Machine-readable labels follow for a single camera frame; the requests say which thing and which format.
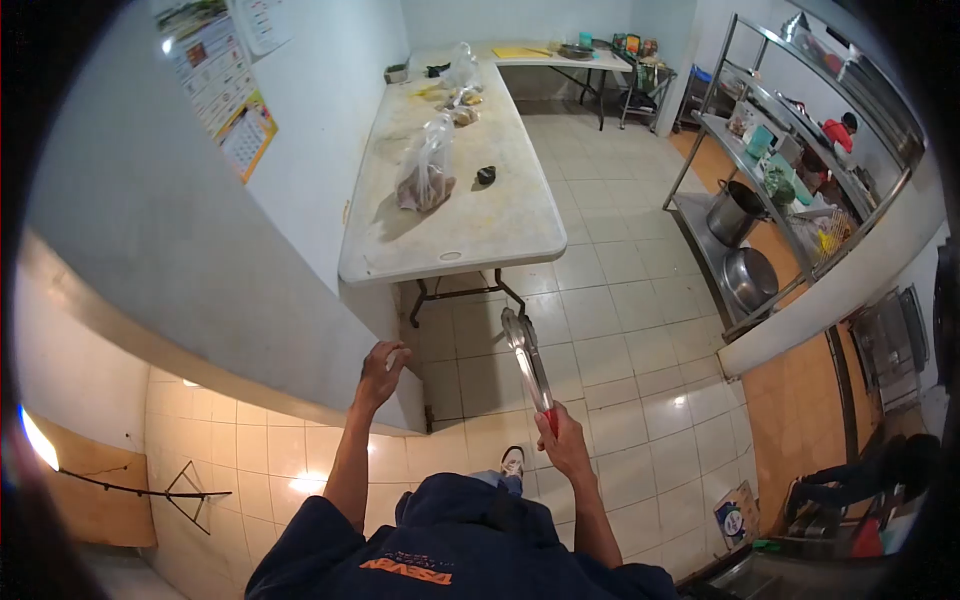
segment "red tong handle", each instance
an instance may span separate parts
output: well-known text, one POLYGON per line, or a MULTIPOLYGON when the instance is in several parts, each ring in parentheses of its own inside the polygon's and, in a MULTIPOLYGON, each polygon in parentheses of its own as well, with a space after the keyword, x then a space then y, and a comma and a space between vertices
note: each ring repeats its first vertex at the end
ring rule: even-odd
POLYGON ((548 423, 550 423, 550 431, 553 432, 553 437, 557 437, 557 427, 560 425, 560 422, 557 421, 557 409, 551 408, 543 413, 546 417, 548 423))

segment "metal tongs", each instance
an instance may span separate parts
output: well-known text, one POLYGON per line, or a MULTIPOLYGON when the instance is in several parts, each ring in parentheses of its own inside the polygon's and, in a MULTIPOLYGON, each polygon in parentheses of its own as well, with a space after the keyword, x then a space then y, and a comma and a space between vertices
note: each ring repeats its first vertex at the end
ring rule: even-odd
POLYGON ((514 351, 516 361, 520 365, 520 374, 523 385, 526 386, 530 398, 534 401, 537 412, 544 413, 550 423, 550 430, 557 436, 557 409, 550 395, 550 384, 546 380, 546 372, 540 361, 540 351, 537 349, 537 334, 534 325, 524 315, 519 316, 512 308, 504 308, 500 313, 500 322, 503 323, 503 333, 507 344, 514 351))

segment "yellow cutting board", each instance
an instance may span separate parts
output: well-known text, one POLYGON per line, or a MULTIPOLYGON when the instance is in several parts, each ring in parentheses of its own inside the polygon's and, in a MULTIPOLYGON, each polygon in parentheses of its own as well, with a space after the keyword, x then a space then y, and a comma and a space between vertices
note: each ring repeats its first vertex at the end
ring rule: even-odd
POLYGON ((546 59, 546 48, 493 48, 493 53, 502 59, 546 59))

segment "metal shelving unit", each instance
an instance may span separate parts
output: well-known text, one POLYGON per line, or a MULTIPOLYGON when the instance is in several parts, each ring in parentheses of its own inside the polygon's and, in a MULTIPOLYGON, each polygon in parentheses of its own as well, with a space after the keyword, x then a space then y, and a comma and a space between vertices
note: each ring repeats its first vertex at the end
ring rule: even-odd
POLYGON ((739 337, 776 311, 777 302, 795 290, 801 283, 815 284, 847 252, 852 250, 889 208, 910 179, 924 153, 924 134, 916 119, 898 92, 883 78, 882 74, 869 60, 862 55, 854 55, 847 59, 839 72, 833 72, 824 62, 823 56, 817 56, 817 53, 811 49, 812 36, 809 32, 794 30, 788 33, 791 34, 789 40, 740 18, 736 13, 731 17, 730 27, 720 51, 720 58, 717 61, 704 98, 704 111, 693 113, 701 128, 684 162, 684 167, 663 203, 664 210, 668 210, 671 203, 676 206, 676 212, 679 213, 690 237, 695 241, 693 246, 708 266, 713 279, 712 286, 719 293, 719 297, 723 300, 726 308, 726 314, 722 314, 721 317, 723 317, 727 326, 724 339, 728 342, 739 337), (750 69, 727 59, 737 25, 743 25, 761 35, 760 47, 753 67, 750 69), (882 197, 878 196, 876 190, 868 190, 853 174, 841 167, 833 148, 820 132, 816 123, 800 113, 792 103, 788 102, 776 90, 767 89, 755 76, 771 43, 786 51, 804 67, 819 75, 841 98, 853 107, 858 115, 863 117, 866 124, 880 139, 884 148, 891 154, 900 168, 900 175, 882 197), (829 235, 838 231, 845 234, 849 232, 849 239, 842 243, 837 239, 830 239, 827 248, 816 252, 811 252, 801 243, 797 235, 800 231, 797 219, 778 210, 766 193, 763 185, 763 174, 757 166, 758 160, 748 155, 746 144, 727 130, 726 119, 706 113, 710 101, 720 88, 718 87, 720 85, 720 74, 725 70, 742 84, 742 88, 738 92, 731 93, 729 89, 725 89, 727 93, 731 94, 736 100, 746 100, 749 97, 768 116, 777 121, 779 125, 783 125, 782 128, 787 134, 799 138, 807 147, 812 149, 832 172, 837 183, 850 199, 852 208, 861 224, 857 227, 849 219, 843 221, 831 217, 831 232, 829 235), (706 216, 713 202, 713 197, 710 194, 685 194, 677 191, 687 169, 690 167, 690 163, 707 135, 723 148, 735 165, 727 179, 730 180, 737 171, 747 177, 800 266, 801 272, 799 275, 786 285, 782 285, 772 299, 750 314, 745 314, 736 305, 731 293, 723 284, 723 259, 727 252, 730 252, 730 249, 716 240, 707 228, 706 216), (844 228, 840 228, 839 225, 834 228, 833 221, 838 223, 843 221, 840 225, 844 228))

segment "white sneaker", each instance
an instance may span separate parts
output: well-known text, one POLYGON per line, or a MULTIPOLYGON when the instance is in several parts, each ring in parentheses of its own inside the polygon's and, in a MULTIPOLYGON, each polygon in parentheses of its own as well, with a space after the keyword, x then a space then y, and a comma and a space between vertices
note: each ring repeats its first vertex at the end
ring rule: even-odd
POLYGON ((512 445, 500 459, 500 474, 504 477, 523 477, 523 448, 512 445))

